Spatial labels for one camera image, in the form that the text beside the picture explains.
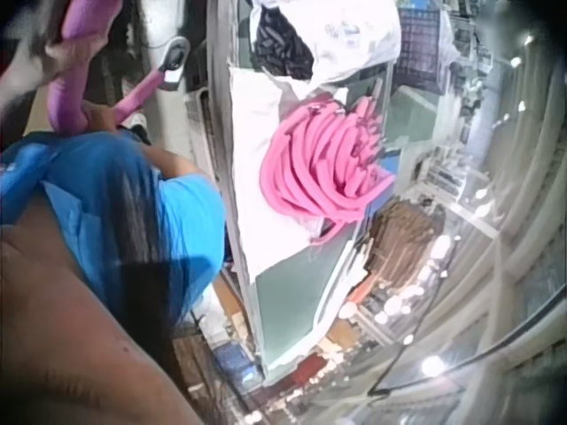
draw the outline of blue shirt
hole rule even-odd
[[[100,190],[104,165],[120,158],[120,166],[145,163],[129,133],[91,133],[62,139],[51,133],[34,133],[7,149],[0,162],[0,224],[14,224],[28,200],[39,189],[49,199],[66,245],[77,259],[87,284],[107,306],[119,293],[108,282],[103,264],[105,241],[101,222]],[[154,170],[156,192],[167,216],[171,260],[188,259],[187,312],[221,269],[224,255],[225,210],[221,196],[206,177],[189,174],[163,180]]]

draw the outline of woman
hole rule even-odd
[[[23,42],[0,113],[104,44]],[[85,108],[90,133],[32,134],[0,159],[3,423],[220,423],[187,403],[171,339],[220,269],[220,195]]]

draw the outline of white sheet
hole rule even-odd
[[[293,107],[307,97],[307,84],[271,77],[253,70],[230,68],[233,127],[233,179],[240,245],[250,282],[279,261],[309,246],[322,220],[299,223],[275,212],[260,191],[260,166],[272,135]],[[335,98],[346,100],[346,89]]]

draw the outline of pink hose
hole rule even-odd
[[[63,40],[106,34],[122,7],[121,0],[71,0],[63,26]],[[49,86],[48,111],[53,128],[63,135],[76,135],[87,127],[82,96],[87,87],[89,64],[77,66]]]
[[[272,137],[260,188],[281,214],[334,223],[313,244],[362,220],[367,205],[393,184],[393,174],[375,163],[381,124],[375,108],[376,101],[364,97],[344,114],[336,102],[318,97],[293,112]]]
[[[71,0],[61,27],[63,40],[94,34],[107,34],[122,8],[122,0]],[[78,135],[88,126],[82,111],[89,64],[77,66],[54,80],[48,91],[48,111],[53,129],[61,135]],[[165,78],[154,70],[136,88],[114,106],[116,124],[135,112]]]

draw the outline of black hair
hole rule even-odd
[[[111,161],[101,196],[106,240],[103,261],[111,265],[118,258],[119,264],[118,270],[108,268],[108,282],[120,279],[121,288],[119,302],[110,305],[111,313],[172,379],[202,421],[214,425],[228,423],[222,408],[225,393],[218,385],[225,381],[222,371],[210,370],[214,362],[198,361],[193,352],[181,354],[175,350],[175,328],[188,314],[183,300],[190,284],[189,259],[171,259],[173,241],[151,167],[141,157],[136,166],[128,165],[122,164],[121,158]],[[204,337],[200,343],[212,358]],[[190,351],[196,349],[195,343],[185,344],[185,351],[187,346]],[[214,373],[214,379],[203,379],[206,397],[194,398],[189,393],[186,372],[180,364],[182,355],[199,375]]]

